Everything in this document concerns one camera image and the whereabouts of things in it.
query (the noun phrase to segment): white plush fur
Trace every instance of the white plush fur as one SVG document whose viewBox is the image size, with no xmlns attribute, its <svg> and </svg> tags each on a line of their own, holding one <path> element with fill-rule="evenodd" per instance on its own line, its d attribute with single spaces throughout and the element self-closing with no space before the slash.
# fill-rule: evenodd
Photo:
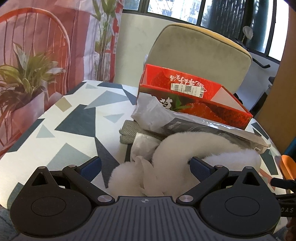
<svg viewBox="0 0 296 241">
<path fill-rule="evenodd" d="M 142 193 L 143 169 L 138 162 L 125 162 L 116 167 L 109 179 L 108 192 L 115 199 L 118 196 L 145 196 Z"/>
<path fill-rule="evenodd" d="M 261 157 L 254 150 L 242 150 L 234 153 L 221 153 L 212 155 L 203 159 L 211 166 L 223 165 L 230 171 L 241 171 L 246 166 L 254 167 L 259 172 L 261 166 Z"/>
<path fill-rule="evenodd" d="M 244 166 L 254 166 L 258 171 L 261 165 L 261 158 L 255 151 L 242 150 L 224 137 L 206 132 L 176 133 L 168 136 L 157 147 L 152 157 L 153 167 L 140 157 L 135 162 L 116 167 L 109 181 L 109 192 L 114 198 L 144 196 L 145 193 L 148 196 L 164 194 L 175 200 L 199 183 L 188 164 L 193 156 L 213 166 L 224 165 L 230 170 L 241 171 Z M 143 179 L 147 180 L 147 173 L 153 174 L 152 187 L 157 186 L 155 192 L 151 187 L 149 190 L 145 188 L 146 191 L 143 189 Z"/>
<path fill-rule="evenodd" d="M 224 137 L 212 133 L 176 133 L 160 143 L 153 154 L 152 163 L 164 194 L 176 199 L 199 183 L 188 165 L 193 156 L 203 158 L 241 150 Z"/>
</svg>

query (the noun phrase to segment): table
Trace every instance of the table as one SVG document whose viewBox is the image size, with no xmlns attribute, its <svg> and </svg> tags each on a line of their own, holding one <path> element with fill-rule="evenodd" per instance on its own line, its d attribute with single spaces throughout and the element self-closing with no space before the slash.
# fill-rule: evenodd
<svg viewBox="0 0 296 241">
<path fill-rule="evenodd" d="M 99 155 L 102 171 L 92 181 L 108 192 L 112 170 L 125 161 L 127 145 L 119 142 L 119 129 L 131 120 L 138 88 L 86 80 L 41 115 L 0 160 L 0 205 L 10 208 L 28 178 L 39 166 L 61 170 L 69 164 L 81 165 Z M 275 163 L 280 153 L 252 119 L 247 131 L 261 135 L 271 148 L 261 155 L 260 174 L 266 183 L 282 178 Z M 280 188 L 269 188 L 285 194 Z M 277 230 L 287 224 L 281 218 Z"/>
</svg>

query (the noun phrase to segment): strawberry image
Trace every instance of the strawberry image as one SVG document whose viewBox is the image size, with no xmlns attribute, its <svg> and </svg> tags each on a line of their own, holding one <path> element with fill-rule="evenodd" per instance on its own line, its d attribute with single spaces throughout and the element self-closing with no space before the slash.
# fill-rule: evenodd
<svg viewBox="0 0 296 241">
<path fill-rule="evenodd" d="M 170 90 L 171 82 L 170 82 L 170 79 L 164 75 L 163 71 L 161 71 L 151 80 L 150 84 L 152 86 Z"/>
<path fill-rule="evenodd" d="M 211 111 L 211 109 L 204 103 L 188 103 L 185 106 L 188 106 L 189 108 L 182 108 L 178 112 L 195 115 L 201 118 L 205 118 L 227 125 L 226 121 L 216 116 L 215 113 Z"/>
</svg>

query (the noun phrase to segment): chair backrest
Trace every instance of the chair backrest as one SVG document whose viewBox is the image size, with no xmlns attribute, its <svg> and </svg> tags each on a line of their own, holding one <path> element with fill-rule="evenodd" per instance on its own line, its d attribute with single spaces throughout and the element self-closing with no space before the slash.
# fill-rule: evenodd
<svg viewBox="0 0 296 241">
<path fill-rule="evenodd" d="M 183 23 L 162 30 L 146 61 L 220 83 L 231 93 L 241 85 L 251 62 L 251 55 L 228 38 Z"/>
</svg>

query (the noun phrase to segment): orange object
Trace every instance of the orange object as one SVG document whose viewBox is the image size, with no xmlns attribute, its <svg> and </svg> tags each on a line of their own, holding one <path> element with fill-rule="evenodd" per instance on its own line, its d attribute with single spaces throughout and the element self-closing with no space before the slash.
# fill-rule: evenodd
<svg viewBox="0 0 296 241">
<path fill-rule="evenodd" d="M 182 90 L 175 89 L 176 85 L 182 86 Z M 187 94 L 186 88 L 196 92 Z M 253 117 L 221 84 L 150 64 L 145 66 L 139 92 L 157 97 L 167 109 L 243 130 Z"/>
<path fill-rule="evenodd" d="M 296 179 L 296 163 L 291 157 L 282 155 L 279 166 L 287 180 Z"/>
</svg>

